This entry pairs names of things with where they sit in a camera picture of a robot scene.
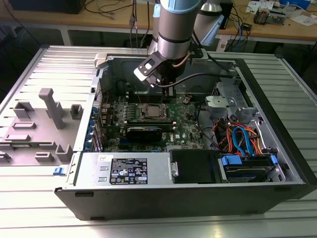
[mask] motherboard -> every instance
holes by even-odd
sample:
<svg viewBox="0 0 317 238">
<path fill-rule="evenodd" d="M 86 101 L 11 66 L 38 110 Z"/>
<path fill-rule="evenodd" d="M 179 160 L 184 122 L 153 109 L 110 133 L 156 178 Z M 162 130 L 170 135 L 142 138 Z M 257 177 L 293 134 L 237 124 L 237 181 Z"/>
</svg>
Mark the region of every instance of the motherboard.
<svg viewBox="0 0 317 238">
<path fill-rule="evenodd" d="M 203 149 L 194 102 L 185 96 L 168 104 L 129 103 L 118 97 L 104 106 L 104 152 L 168 152 Z"/>
</svg>

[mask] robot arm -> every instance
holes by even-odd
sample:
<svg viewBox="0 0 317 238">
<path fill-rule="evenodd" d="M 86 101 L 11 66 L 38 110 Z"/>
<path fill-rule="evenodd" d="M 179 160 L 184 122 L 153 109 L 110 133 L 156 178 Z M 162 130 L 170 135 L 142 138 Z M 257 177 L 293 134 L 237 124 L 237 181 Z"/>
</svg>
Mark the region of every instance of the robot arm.
<svg viewBox="0 0 317 238">
<path fill-rule="evenodd" d="M 210 45 L 223 20 L 219 0 L 160 2 L 157 51 L 134 70 L 140 81 L 152 87 L 174 83 L 184 72 L 194 28 L 199 40 Z"/>
</svg>

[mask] warning label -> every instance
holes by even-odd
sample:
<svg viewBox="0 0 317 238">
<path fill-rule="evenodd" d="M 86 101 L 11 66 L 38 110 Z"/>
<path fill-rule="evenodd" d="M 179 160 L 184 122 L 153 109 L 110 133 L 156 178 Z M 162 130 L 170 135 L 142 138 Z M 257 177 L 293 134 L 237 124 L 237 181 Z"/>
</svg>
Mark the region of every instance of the warning label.
<svg viewBox="0 0 317 238">
<path fill-rule="evenodd" d="M 148 184 L 147 159 L 112 159 L 110 183 Z"/>
</svg>

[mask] computer tower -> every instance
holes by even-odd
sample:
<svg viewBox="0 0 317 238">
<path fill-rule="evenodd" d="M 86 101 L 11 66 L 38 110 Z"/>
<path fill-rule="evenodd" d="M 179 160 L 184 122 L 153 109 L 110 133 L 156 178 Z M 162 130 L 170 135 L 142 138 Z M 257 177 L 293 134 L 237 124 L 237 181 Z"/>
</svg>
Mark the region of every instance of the computer tower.
<svg viewBox="0 0 317 238">
<path fill-rule="evenodd" d="M 220 6 L 222 8 L 222 15 L 224 16 L 224 19 L 220 25 L 220 29 L 226 29 L 228 19 L 230 17 L 230 13 L 233 7 L 233 3 L 231 0 L 220 0 Z"/>
<path fill-rule="evenodd" d="M 14 10 L 79 14 L 85 0 L 9 0 Z"/>
</svg>

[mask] wooden workbench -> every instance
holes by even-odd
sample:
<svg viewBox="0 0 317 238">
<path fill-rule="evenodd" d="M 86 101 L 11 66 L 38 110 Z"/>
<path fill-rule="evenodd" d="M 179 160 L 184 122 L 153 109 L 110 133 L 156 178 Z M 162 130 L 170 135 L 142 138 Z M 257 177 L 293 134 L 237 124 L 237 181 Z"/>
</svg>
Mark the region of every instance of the wooden workbench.
<svg viewBox="0 0 317 238">
<path fill-rule="evenodd" d="M 115 0 L 99 0 L 99 5 L 112 4 Z M 258 25 L 253 23 L 253 14 L 246 14 L 248 0 L 235 0 L 236 9 L 244 22 L 252 24 L 249 40 L 285 42 L 298 44 L 313 44 L 317 41 L 317 25 L 303 26 L 297 22 L 287 19 L 284 25 L 266 24 Z M 130 0 L 124 0 L 115 6 L 107 6 L 104 10 L 113 10 L 122 6 L 130 5 Z M 115 12 L 115 19 L 102 16 L 97 13 L 91 13 L 83 9 L 78 15 L 49 12 L 31 12 L 31 11 L 14 11 L 9 6 L 13 15 L 21 21 L 26 27 L 54 28 L 61 31 L 63 40 L 66 45 L 71 44 L 68 30 L 87 30 L 103 32 L 129 32 L 129 19 L 132 7 L 126 7 Z M 95 2 L 91 3 L 88 8 L 97 11 Z M 138 28 L 140 33 L 144 33 L 148 27 L 147 5 L 138 4 Z M 310 6 L 309 10 L 316 10 L 317 6 Z M 150 5 L 150 29 L 153 28 L 153 5 Z M 225 30 L 219 30 L 217 37 L 222 41 L 232 39 L 237 30 L 232 21 L 228 22 Z M 18 26 L 5 9 L 3 2 L 0 0 L 0 25 Z"/>
</svg>

